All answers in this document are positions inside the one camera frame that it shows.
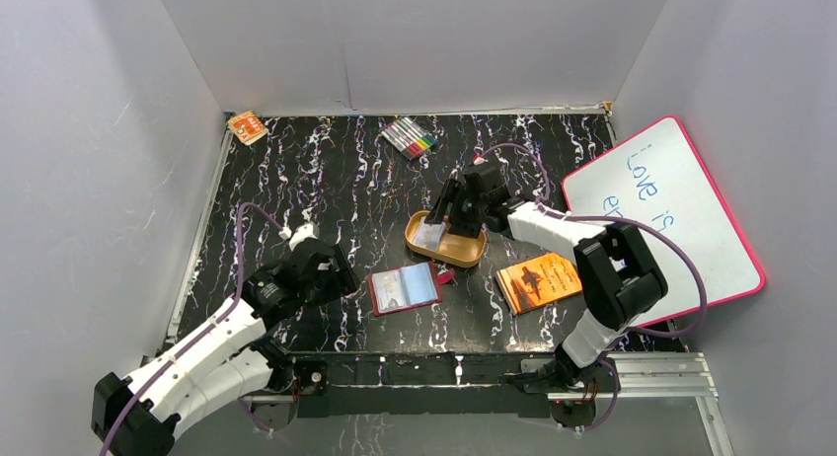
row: gray wall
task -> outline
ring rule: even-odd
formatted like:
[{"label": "gray wall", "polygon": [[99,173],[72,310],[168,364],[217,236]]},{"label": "gray wall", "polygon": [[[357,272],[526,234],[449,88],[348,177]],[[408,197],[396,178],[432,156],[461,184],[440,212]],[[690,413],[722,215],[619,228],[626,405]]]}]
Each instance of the gray wall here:
[{"label": "gray wall", "polygon": [[223,117],[160,0],[0,0],[0,454],[96,454],[160,344]]},{"label": "gray wall", "polygon": [[665,0],[163,0],[225,111],[611,101]]},{"label": "gray wall", "polygon": [[679,115],[767,273],[713,309],[737,454],[834,454],[837,0],[669,0],[616,99],[625,137]]}]

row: gold tray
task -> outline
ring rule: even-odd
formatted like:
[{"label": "gold tray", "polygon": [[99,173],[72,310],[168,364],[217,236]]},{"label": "gold tray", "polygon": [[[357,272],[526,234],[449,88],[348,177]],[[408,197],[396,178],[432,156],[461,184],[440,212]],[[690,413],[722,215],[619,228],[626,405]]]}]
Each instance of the gold tray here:
[{"label": "gold tray", "polygon": [[[456,236],[445,232],[439,243],[438,251],[425,249],[413,243],[413,236],[421,225],[421,220],[429,213],[430,211],[419,211],[410,218],[410,222],[407,223],[407,229],[404,230],[404,239],[407,241],[407,247],[417,254],[422,254],[431,259],[455,266],[467,268],[478,264],[480,258],[483,256],[483,252],[486,251],[486,242],[488,241],[486,231],[480,231],[480,235],[476,239]],[[450,227],[450,224],[447,222],[447,217],[445,217],[445,224]]]}]

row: metal frame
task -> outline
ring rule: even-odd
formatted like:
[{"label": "metal frame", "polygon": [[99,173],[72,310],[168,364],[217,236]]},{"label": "metal frame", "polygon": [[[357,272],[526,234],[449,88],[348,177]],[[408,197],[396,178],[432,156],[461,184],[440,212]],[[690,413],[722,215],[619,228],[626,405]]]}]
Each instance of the metal frame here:
[{"label": "metal frame", "polygon": [[[718,392],[702,352],[612,352],[622,390],[619,398],[716,398]],[[578,393],[547,394],[550,400],[582,400]],[[600,392],[600,398],[613,394]]]},{"label": "metal frame", "polygon": [[206,226],[209,223],[209,216],[212,214],[212,206],[215,204],[215,195],[218,193],[218,188],[221,185],[221,175],[224,173],[224,166],[227,163],[227,155],[230,153],[232,139],[232,130],[225,127],[218,162],[215,164],[215,170],[212,172],[212,183],[206,197],[206,205],[200,213],[197,230],[194,231],[194,240],[191,243],[191,250],[189,252],[189,262],[184,270],[184,276],[178,291],[178,299],[175,302],[172,318],[169,320],[169,328],[166,331],[164,343],[167,344],[176,343],[178,340],[178,328],[181,325],[181,318],[183,317],[186,300],[189,296],[194,266],[197,264],[197,258],[200,257],[200,249],[203,247],[203,239],[206,237]]},{"label": "metal frame", "polygon": [[723,425],[721,409],[718,408],[717,397],[698,397],[698,410],[701,412],[701,419],[704,422],[704,430],[709,439],[712,454],[715,456],[732,456],[732,443],[729,435],[726,434],[726,426]]}]

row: black and white patterned surface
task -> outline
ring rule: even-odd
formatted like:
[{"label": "black and white patterned surface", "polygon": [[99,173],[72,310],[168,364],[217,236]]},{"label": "black and white patterned surface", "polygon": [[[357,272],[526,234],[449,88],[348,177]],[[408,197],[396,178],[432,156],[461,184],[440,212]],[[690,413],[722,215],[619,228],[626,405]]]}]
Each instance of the black and white patterned surface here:
[{"label": "black and white patterned surface", "polygon": [[[500,142],[533,150],[544,162],[551,203],[564,208],[561,179],[611,145],[603,115],[431,115],[414,119],[436,135],[431,152],[408,162],[377,139],[391,116],[269,117],[269,137],[251,146],[234,140],[214,201],[179,329],[185,336],[234,291],[234,218],[237,205],[253,201],[279,223],[320,226],[321,237],[339,242],[358,276],[427,258],[410,252],[404,229],[410,215],[430,209],[450,172]],[[496,158],[512,190],[535,190],[542,179],[525,157],[500,151]],[[260,218],[245,224],[246,273],[287,252],[278,232]],[[551,350],[583,311],[574,297],[513,317],[493,281],[494,272],[542,254],[533,245],[490,234],[478,266],[455,270],[440,304],[377,317],[367,284],[352,296],[301,310],[282,323],[276,338],[291,350],[497,352]],[[645,337],[631,348],[654,349]]]}]

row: book cover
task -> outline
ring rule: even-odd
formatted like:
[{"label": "book cover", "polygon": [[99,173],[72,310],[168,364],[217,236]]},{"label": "book cover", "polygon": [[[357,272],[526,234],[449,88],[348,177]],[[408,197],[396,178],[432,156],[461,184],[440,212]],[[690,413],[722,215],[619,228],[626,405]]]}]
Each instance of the book cover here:
[{"label": "book cover", "polygon": [[581,280],[572,263],[552,253],[504,268],[496,273],[496,280],[515,315],[581,291]]},{"label": "book cover", "polygon": [[430,262],[370,273],[367,282],[376,316],[442,301]]}]

